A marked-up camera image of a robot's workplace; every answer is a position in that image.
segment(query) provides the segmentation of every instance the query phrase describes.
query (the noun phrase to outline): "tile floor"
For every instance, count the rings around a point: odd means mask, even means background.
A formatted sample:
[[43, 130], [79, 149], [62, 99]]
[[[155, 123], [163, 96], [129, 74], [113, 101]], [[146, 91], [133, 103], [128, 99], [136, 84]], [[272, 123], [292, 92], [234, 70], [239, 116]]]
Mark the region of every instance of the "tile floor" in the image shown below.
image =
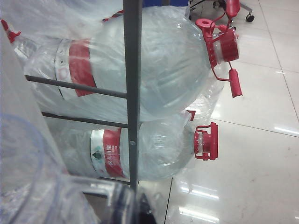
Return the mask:
[[[212, 114], [218, 160], [194, 159], [172, 179], [141, 183], [162, 198], [159, 224], [299, 224], [299, 0], [242, 2], [256, 17], [247, 23], [241, 9], [234, 19], [243, 97], [225, 86]], [[209, 1], [193, 13], [220, 11]]]

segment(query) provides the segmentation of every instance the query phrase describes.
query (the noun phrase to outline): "large water bottle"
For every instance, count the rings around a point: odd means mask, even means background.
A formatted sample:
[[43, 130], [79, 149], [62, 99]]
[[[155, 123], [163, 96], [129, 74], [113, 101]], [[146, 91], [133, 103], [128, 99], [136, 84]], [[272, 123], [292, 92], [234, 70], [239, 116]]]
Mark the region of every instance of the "large water bottle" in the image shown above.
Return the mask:
[[[139, 131], [140, 180], [157, 180], [173, 176], [185, 167], [194, 153], [201, 159], [217, 158], [218, 129], [212, 123], [211, 134], [191, 128], [191, 114], [182, 112], [166, 119], [143, 122]], [[50, 125], [68, 170], [76, 175], [129, 178], [128, 130], [58, 130]]]
[[[90, 40], [44, 40], [28, 56], [17, 38], [15, 51], [28, 58], [27, 75], [126, 91], [122, 16], [106, 22]], [[141, 59], [141, 121], [185, 109], [201, 93], [211, 72], [202, 32], [184, 18], [183, 8], [143, 9]], [[125, 99], [39, 83], [32, 86], [44, 112], [127, 121]]]

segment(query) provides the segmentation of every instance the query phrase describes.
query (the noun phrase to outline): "clear plastic container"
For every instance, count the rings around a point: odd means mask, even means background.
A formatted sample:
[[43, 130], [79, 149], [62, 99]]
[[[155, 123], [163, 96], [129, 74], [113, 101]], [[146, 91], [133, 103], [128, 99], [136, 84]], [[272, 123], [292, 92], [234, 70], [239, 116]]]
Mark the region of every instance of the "clear plastic container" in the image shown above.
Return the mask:
[[[18, 38], [15, 51], [24, 61], [25, 54], [20, 52], [31, 50], [24, 50], [29, 45]], [[105, 22], [90, 40], [43, 39], [41, 46], [25, 57], [27, 75], [126, 91], [122, 16]], [[201, 30], [179, 7], [143, 9], [141, 59], [141, 121], [185, 109], [202, 92], [211, 72]], [[127, 121], [125, 99], [38, 83], [32, 86], [44, 112]]]
[[[139, 130], [139, 180], [171, 177], [194, 156], [191, 114], [182, 112], [165, 119], [143, 122]], [[53, 137], [72, 174], [92, 177], [129, 178], [128, 130], [93, 129], [84, 131], [81, 123], [72, 130], [55, 126]]]
[[[135, 202], [128, 186], [68, 174], [4, 30], [0, 33], [1, 223], [131, 223]], [[105, 215], [98, 218], [82, 192], [106, 197]]]

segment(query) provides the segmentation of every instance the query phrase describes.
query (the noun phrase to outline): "metal bar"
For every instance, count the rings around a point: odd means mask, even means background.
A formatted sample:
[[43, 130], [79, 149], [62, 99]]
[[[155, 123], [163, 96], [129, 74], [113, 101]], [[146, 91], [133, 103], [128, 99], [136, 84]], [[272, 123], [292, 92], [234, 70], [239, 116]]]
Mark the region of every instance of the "metal bar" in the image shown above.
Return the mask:
[[25, 78], [28, 81], [31, 82], [36, 82], [36, 83], [44, 83], [44, 84], [49, 84], [49, 85], [56, 85], [56, 86], [61, 86], [65, 88], [70, 88], [70, 89], [77, 89], [77, 90], [86, 90], [94, 93], [99, 93], [102, 95], [107, 95], [107, 96], [113, 96], [113, 97], [119, 97], [119, 98], [127, 98], [127, 94], [123, 92], [117, 92], [117, 91], [112, 91], [112, 90], [104, 90], [88, 85], [81, 85], [77, 83], [68, 83], [68, 82], [62, 82], [62, 81], [57, 81], [53, 79], [48, 79], [48, 78], [41, 78], [41, 77], [36, 77], [36, 76], [28, 76], [25, 75]]
[[244, 8], [245, 10], [247, 10], [247, 11], [249, 12], [249, 14], [252, 13], [252, 8], [249, 8], [248, 6], [244, 5], [243, 3], [240, 3], [240, 6], [241, 6], [242, 8]]
[[59, 115], [56, 115], [56, 114], [53, 114], [53, 113], [47, 113], [47, 112], [42, 112], [42, 115], [45, 116], [45, 117], [49, 117], [49, 118], [73, 120], [73, 121], [92, 123], [92, 124], [97, 124], [97, 125], [108, 125], [108, 126], [114, 126], [114, 127], [128, 128], [127, 124], [110, 122], [110, 121], [105, 121], [105, 120], [94, 120], [94, 119], [88, 119], [88, 118], [71, 118], [71, 117], [59, 116]]
[[162, 0], [162, 6], [170, 5], [170, 0]]
[[123, 0], [130, 186], [137, 191], [142, 0]]
[[119, 180], [119, 179], [114, 179], [114, 178], [107, 178], [107, 177], [100, 177], [100, 180], [106, 180], [106, 181], [114, 181], [126, 185], [130, 185], [130, 181], [124, 181], [124, 180]]

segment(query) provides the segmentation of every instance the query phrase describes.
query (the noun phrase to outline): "caster wheel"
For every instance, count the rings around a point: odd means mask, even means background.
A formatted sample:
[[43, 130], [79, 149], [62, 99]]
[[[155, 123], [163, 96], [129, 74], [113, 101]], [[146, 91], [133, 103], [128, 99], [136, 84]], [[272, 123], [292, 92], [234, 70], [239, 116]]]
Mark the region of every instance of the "caster wheel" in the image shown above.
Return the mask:
[[254, 15], [249, 14], [249, 15], [246, 16], [246, 21], [247, 22], [252, 22], [253, 20], [254, 20]]

